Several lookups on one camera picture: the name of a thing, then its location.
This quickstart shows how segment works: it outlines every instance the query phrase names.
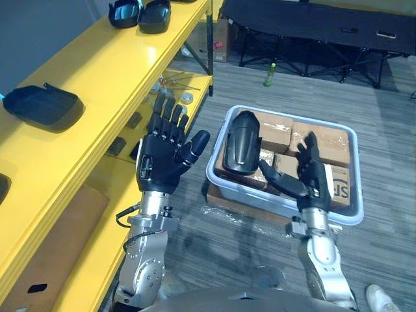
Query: metal frame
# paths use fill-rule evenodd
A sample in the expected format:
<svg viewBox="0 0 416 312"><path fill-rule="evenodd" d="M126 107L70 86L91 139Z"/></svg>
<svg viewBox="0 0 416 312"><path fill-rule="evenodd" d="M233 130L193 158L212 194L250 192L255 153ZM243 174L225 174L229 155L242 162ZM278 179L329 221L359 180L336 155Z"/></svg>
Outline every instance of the metal frame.
<svg viewBox="0 0 416 312"><path fill-rule="evenodd" d="M241 51L241 57L240 57L240 63L239 66L240 67L244 67L246 64L255 62L257 60L261 60L261 59L270 59L270 62L276 62L277 60L282 60L284 61L286 64L288 64L295 73L298 73L300 75L303 75L303 71L296 66L293 62L291 62L289 59L287 59L286 57L284 57L281 53L279 53L279 46L280 46L280 42L283 40L283 36L276 36L273 34L265 34L263 32L259 32L259 31L253 31L247 27L240 27L241 31L244 31L244 43L243 43L243 48ZM259 39L258 36L259 35L268 35L268 36L275 36L277 38L276 41L276 45L274 46L274 48L270 47L266 42L262 41L262 39ZM265 56L262 57L254 57L251 58L249 60L245 60L243 61L244 58L244 54L246 52L247 49L247 41L248 39L252 39L255 40L257 42L259 42L262 46L266 47L270 52L267 53Z"/></svg>
<svg viewBox="0 0 416 312"><path fill-rule="evenodd" d="M312 76L326 73L332 70L343 70L343 76L339 80L339 83L344 83L346 78L350 74L350 72L356 71L356 72L359 72L364 78L366 78L372 84L372 86L376 89L378 89L381 86L384 61L388 59L393 59L395 57L408 57L409 56L404 53L395 53L395 52L390 52L390 51L370 49L367 47L360 47L358 48L359 49L358 56L354 60L350 60L348 57L345 56L345 54L343 54L333 44L329 42L321 42L321 41L318 41L318 44L325 45L331 52L333 52L333 54L335 54L342 60L343 64L340 66L325 68L323 70L312 71L310 73L307 70L307 67L309 67L309 64L307 64L306 71L304 73L306 77L312 77ZM365 60L364 59L365 56L367 56L369 53L380 53L381 56ZM360 66L370 63L370 62L378 62L378 61L380 61L380 67L378 69L377 78L375 80Z"/></svg>
<svg viewBox="0 0 416 312"><path fill-rule="evenodd" d="M242 27L242 26L239 26L239 28L240 28L240 31L244 32L244 43L243 43L241 56L240 56L240 63L239 63L239 66L241 67L244 67L246 64L249 64L251 62L255 62L257 60L268 58L270 59L271 62L282 60L284 63L286 63L292 68L293 72L301 76L306 76L306 77L320 75L322 73L326 73L326 72L333 71L333 70L343 70L343 74L339 80L339 83L344 83L346 78L350 74L350 72L356 71L356 72L359 72L364 78L366 78L366 80L368 80L369 83L371 83L371 85L374 88L379 88L381 86L381 81L382 81L384 61L387 59L393 59L395 57L408 57L409 56L409 54L405 54L405 53L390 52L390 51L383 51L383 50L377 50L377 49L370 49L367 47L360 47L358 48L359 49L358 56L355 59L351 60L342 51L340 51L340 49L335 44L312 39L310 41L312 41L313 43L316 42L317 44L326 46L334 55L339 57L339 59L342 61L342 65L334 66L330 68L324 68L323 70L316 70L316 71L309 72L312 47L309 48L307 60L305 61L305 69L301 70L297 65L295 65L293 62L291 62L289 59L287 59L281 53L279 53L279 46L280 46L281 41L284 38L290 38L290 37L284 37L282 35L275 35L275 34L267 34L265 32L254 31L252 29L249 29L247 27ZM277 42L276 42L276 46L274 47L274 49L270 47L269 44L259 39L258 38L259 35L275 36L277 38ZM254 57L249 60L244 60L244 55L247 50L247 43L249 39L259 42L262 46L267 48L268 53L260 57ZM373 58L365 60L364 58L369 53L380 53L381 56L373 57ZM362 68L362 65L366 63L378 62L378 61L380 61L380 67L378 70L377 78L374 79Z"/></svg>
<svg viewBox="0 0 416 312"><path fill-rule="evenodd" d="M213 37L213 0L211 2L211 9L207 13L207 54L208 54L208 66L205 62L196 54L195 50L190 44L185 41L183 45L189 50L190 54L196 59L198 64L205 70L207 75L213 78L213 84L209 86L209 96L214 95L214 37Z"/></svg>

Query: yellow shelf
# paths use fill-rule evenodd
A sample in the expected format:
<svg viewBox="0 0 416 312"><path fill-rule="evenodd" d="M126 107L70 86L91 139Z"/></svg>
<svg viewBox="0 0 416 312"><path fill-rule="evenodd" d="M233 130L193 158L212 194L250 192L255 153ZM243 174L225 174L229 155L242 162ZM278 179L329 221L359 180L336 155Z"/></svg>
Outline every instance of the yellow shelf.
<svg viewBox="0 0 416 312"><path fill-rule="evenodd" d="M63 133L31 127L1 106L0 172L12 186L0 207L7 237L0 240L0 304L209 5L172 3L168 30L154 35L115 29L104 17L22 82L48 82L81 98L83 116Z"/></svg>
<svg viewBox="0 0 416 312"><path fill-rule="evenodd" d="M200 103L204 99L207 90L212 83L211 76L206 75L200 75L198 73L189 73L189 72L183 72L180 70L172 70L167 69L164 71L163 76L164 77L171 77L175 74L180 74L176 76L177 78L186 78L188 79L181 79L178 82L182 83L187 86L192 86L194 88L199 88L198 90L174 90L174 97L176 99L176 103L183 105L187 109L187 115L189 116L190 120L192 120L197 112L196 107L199 107ZM181 94L183 92L191 93L194 96L194 101L191 104L184 105L182 102L180 102L179 98L181 97ZM140 115L143 117L143 119L140 121L140 123L136 126L136 128L131 129L128 127L124 127L123 130L118 135L119 137L122 137L127 144L123 148L123 150L118 154L117 158L121 158L127 161L134 162L130 158L130 153L133 150L136 143L146 134L146 128L149 123L149 119L151 116L151 112L153 111L152 103L154 102L156 98L156 95L149 95L149 97L144 100L139 108L136 110L140 113ZM190 122L188 122L185 130L188 130L190 126Z"/></svg>
<svg viewBox="0 0 416 312"><path fill-rule="evenodd" d="M201 89L200 91L191 90L194 94L194 102L187 105L190 118L188 129L202 104L212 77L195 73L187 73L187 75L192 75L189 81L191 85ZM138 111L146 112L143 116L149 118L151 106L149 103L147 105L141 104ZM119 136L127 141L126 146L133 148L137 140L145 134L147 123L148 119L145 122L142 120L136 129L124 127ZM53 308L54 312L97 311L120 265L124 256L122 244L128 229L120 227L116 223L115 216L116 213L141 199L136 182L135 164L128 156L130 151L127 149L127 156L122 156L123 158L126 156L125 159L103 156L86 179L86 184L108 196L110 203L61 290Z"/></svg>

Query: robotic arm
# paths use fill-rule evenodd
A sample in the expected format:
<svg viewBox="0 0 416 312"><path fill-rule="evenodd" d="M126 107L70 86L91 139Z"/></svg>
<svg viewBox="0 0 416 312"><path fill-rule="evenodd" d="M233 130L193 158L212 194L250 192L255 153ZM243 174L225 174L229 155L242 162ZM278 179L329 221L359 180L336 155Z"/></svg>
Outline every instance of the robotic arm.
<svg viewBox="0 0 416 312"><path fill-rule="evenodd" d="M209 141L209 133L199 131L185 143L189 118L183 115L179 122L182 107L176 105L172 113L174 104L172 97L157 96L148 134L140 141L136 158L136 179L142 201L118 215L140 209L140 214L127 219L131 226L123 246L126 254L113 311L126 311L128 307L137 311L154 303L165 274L167 231L176 229L179 223L171 215L170 195L178 186L180 176L198 160Z"/></svg>
<svg viewBox="0 0 416 312"><path fill-rule="evenodd" d="M301 240L299 258L305 268L307 286L314 298L357 311L354 294L341 271L341 256L335 245L335 233L328 225L330 193L325 167L319 157L317 138L305 138L307 148L298 145L299 180L275 171L264 160L260 168L270 184L296 198L301 218L287 226L292 236Z"/></svg>

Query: small round object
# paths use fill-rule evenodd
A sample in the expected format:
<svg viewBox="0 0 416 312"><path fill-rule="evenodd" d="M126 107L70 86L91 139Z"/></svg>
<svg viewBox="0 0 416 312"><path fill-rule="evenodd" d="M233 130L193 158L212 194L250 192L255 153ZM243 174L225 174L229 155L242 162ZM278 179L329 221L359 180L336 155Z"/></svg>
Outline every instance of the small round object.
<svg viewBox="0 0 416 312"><path fill-rule="evenodd" d="M157 94L161 89L161 83L156 81L156 83L150 89L150 94Z"/></svg>
<svg viewBox="0 0 416 312"><path fill-rule="evenodd" d="M191 104L194 101L194 96L192 93L183 92L181 95L181 102L185 105Z"/></svg>

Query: silver metal arm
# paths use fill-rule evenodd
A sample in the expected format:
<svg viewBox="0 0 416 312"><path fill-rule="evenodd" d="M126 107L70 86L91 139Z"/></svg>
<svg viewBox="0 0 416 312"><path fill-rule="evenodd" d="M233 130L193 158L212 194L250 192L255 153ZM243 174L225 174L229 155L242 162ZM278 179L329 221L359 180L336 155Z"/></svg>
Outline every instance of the silver metal arm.
<svg viewBox="0 0 416 312"><path fill-rule="evenodd" d="M126 255L120 271L119 285L114 301L144 309L152 305L161 286L165 268L164 252L168 243L166 231L174 230L179 219L172 218L169 194L144 192L140 204L140 214L130 216L129 239Z"/></svg>
<svg viewBox="0 0 416 312"><path fill-rule="evenodd" d="M298 253L312 297L357 311L356 300L341 271L336 232L328 225L327 212L303 209L302 219L293 220L287 231L301 240Z"/></svg>

